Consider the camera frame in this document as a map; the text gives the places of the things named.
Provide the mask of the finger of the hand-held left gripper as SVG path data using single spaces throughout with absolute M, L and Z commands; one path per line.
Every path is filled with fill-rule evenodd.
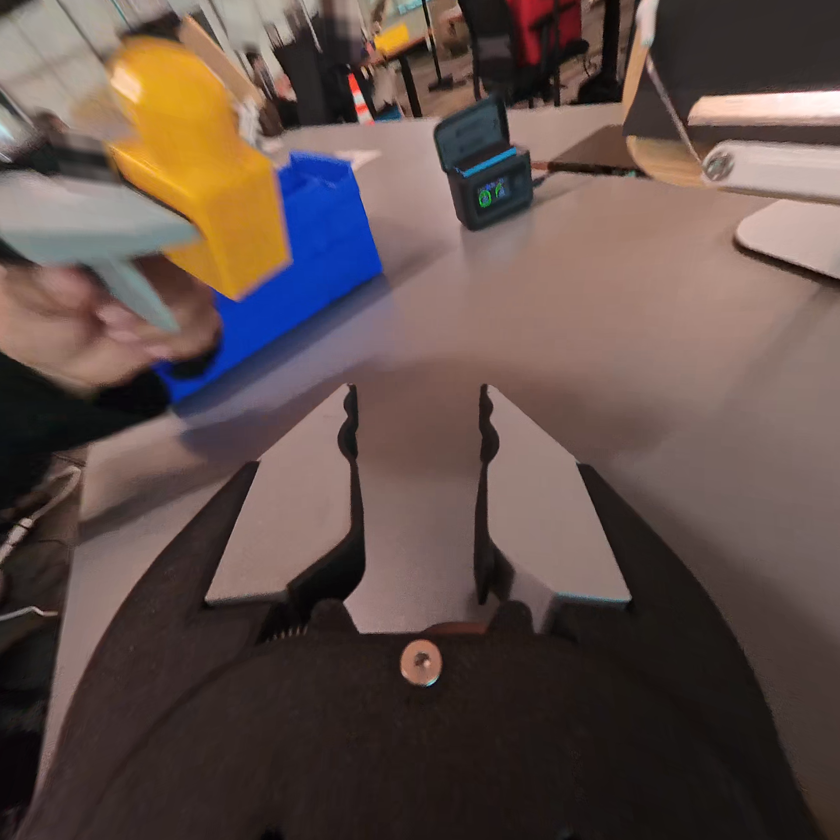
M 131 121 L 110 93 L 87 93 L 70 105 L 69 126 L 104 143 L 135 137 Z
M 1 239 L 41 266 L 131 260 L 191 245 L 198 230 L 134 189 L 35 171 L 1 176 Z

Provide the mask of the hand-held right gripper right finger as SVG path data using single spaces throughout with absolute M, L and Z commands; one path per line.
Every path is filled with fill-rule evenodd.
M 576 457 L 489 384 L 478 426 L 478 604 L 522 603 L 537 632 L 566 606 L 627 609 L 631 593 Z

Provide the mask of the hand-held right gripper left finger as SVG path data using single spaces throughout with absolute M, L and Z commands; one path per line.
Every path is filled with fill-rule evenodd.
M 358 393 L 343 384 L 259 459 L 209 604 L 345 601 L 365 571 Z

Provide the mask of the orange rounded block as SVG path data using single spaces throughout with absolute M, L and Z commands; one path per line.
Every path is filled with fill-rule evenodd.
M 107 143 L 122 178 L 185 218 L 194 240 L 164 254 L 238 301 L 291 262 L 277 170 L 239 130 L 233 93 L 195 52 L 130 35 L 109 84 L 131 132 Z

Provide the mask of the blue plastic bin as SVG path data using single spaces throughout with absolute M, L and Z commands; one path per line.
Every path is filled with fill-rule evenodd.
M 382 273 L 352 164 L 339 157 L 293 150 L 278 171 L 292 261 L 239 301 L 214 293 L 223 338 L 198 376 L 179 378 L 172 365 L 156 368 L 172 404 L 200 392 Z

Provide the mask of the person's left hand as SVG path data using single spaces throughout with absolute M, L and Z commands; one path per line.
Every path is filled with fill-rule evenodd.
M 161 255 L 135 265 L 175 316 L 176 332 L 138 318 L 82 268 L 2 265 L 2 353 L 88 396 L 213 349 L 222 325 L 209 287 Z

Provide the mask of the small yellow bin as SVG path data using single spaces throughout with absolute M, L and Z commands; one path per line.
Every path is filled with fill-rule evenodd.
M 374 54 L 383 60 L 394 60 L 420 45 L 427 46 L 429 32 L 425 28 L 412 36 L 406 24 L 389 27 L 374 36 Z

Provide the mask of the person's black clothing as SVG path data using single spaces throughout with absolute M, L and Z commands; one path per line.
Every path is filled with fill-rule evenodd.
M 83 464 L 83 457 L 55 456 L 37 486 L 2 511 L 2 838 L 14 838 L 39 774 Z

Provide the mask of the wooden background desk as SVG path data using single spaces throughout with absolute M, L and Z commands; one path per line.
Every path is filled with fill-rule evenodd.
M 366 64 L 368 67 L 387 67 L 393 63 L 396 63 L 401 70 L 402 73 L 402 80 L 403 85 L 406 91 L 406 96 L 408 100 L 409 109 L 411 115 L 415 119 L 419 119 L 423 117 L 423 111 L 421 102 L 418 96 L 417 91 L 417 84 L 415 82 L 413 69 L 411 67 L 410 62 L 410 55 L 419 49 L 420 46 L 426 46 L 428 51 L 430 52 L 433 58 L 434 70 L 435 70 L 435 79 L 431 81 L 428 85 L 428 89 L 430 91 L 448 91 L 452 90 L 455 87 L 456 79 L 455 77 L 448 73 L 443 74 L 442 68 L 440 66 L 440 61 L 438 57 L 437 51 L 437 44 L 434 36 L 434 28 L 432 26 L 427 26 L 430 29 L 429 37 L 427 45 L 419 45 L 418 47 L 411 49 L 407 54 L 401 56 L 396 59 L 381 59 L 375 56 L 375 47 L 373 43 L 373 50 L 370 53 L 368 59 L 366 60 Z

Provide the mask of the black charging case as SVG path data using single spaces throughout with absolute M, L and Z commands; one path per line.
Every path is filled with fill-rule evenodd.
M 530 207 L 530 152 L 511 142 L 508 113 L 496 95 L 443 119 L 434 145 L 459 222 L 478 231 Z

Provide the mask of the dark brown flat panel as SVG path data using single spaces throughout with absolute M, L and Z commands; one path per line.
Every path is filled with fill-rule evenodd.
M 630 155 L 623 128 L 606 125 L 545 164 L 547 173 L 646 177 Z

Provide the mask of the black office chair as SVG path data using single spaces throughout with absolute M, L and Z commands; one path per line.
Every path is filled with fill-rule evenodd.
M 518 67 L 507 1 L 462 1 L 458 5 L 469 34 L 476 101 L 496 95 L 510 108 L 525 103 L 533 109 L 536 101 L 553 107 L 561 104 L 562 68 L 584 60 L 589 52 L 582 36 L 540 65 Z

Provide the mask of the red plastic bin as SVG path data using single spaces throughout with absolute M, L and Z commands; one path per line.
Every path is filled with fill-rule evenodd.
M 535 67 L 581 40 L 581 1 L 507 1 L 518 67 Z

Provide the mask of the black monitor with wooden edge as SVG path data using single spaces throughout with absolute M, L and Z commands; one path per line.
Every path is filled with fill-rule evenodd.
M 838 90 L 839 2 L 639 2 L 623 89 L 626 147 L 644 173 L 706 186 L 715 145 L 689 129 L 698 99 Z

